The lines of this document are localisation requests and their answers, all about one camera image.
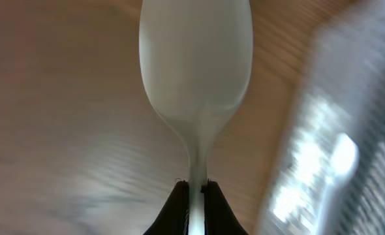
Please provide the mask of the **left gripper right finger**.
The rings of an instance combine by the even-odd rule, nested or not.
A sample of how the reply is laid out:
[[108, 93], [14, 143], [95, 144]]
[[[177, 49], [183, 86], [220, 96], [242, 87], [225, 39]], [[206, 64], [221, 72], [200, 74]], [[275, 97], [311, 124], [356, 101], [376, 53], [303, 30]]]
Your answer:
[[205, 235], [248, 235], [216, 181], [208, 180], [200, 192], [204, 195]]

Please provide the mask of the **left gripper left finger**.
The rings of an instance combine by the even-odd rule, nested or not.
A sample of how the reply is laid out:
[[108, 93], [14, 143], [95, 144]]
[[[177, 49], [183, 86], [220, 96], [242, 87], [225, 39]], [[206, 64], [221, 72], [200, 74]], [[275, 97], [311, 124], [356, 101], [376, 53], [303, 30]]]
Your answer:
[[178, 181], [144, 235], [186, 235], [189, 229], [189, 184]]

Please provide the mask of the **small white spoon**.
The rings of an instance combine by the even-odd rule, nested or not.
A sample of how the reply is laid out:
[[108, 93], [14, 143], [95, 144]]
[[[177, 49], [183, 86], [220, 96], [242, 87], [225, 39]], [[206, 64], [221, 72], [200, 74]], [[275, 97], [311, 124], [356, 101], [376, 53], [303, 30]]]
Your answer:
[[139, 28], [146, 95], [189, 159], [188, 234], [205, 233], [213, 143], [245, 97], [253, 65], [246, 0], [144, 0]]

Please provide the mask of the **clear plastic basket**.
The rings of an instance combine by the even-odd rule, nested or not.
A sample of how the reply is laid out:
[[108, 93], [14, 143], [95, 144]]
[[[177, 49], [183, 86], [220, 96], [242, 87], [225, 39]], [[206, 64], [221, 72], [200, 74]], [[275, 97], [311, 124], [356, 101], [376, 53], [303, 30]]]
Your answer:
[[385, 234], [385, 1], [359, 1], [315, 33], [257, 234], [312, 234], [340, 133], [360, 158], [333, 234]]

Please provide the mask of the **white plastic spoon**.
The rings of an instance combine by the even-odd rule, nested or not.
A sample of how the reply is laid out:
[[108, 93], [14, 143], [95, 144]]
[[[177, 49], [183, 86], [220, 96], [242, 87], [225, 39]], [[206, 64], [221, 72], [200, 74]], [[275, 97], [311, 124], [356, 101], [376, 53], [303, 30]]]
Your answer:
[[330, 158], [329, 172], [321, 192], [320, 206], [312, 234], [333, 234], [342, 208], [345, 187], [352, 180], [359, 163], [356, 143], [344, 133], [337, 135]]

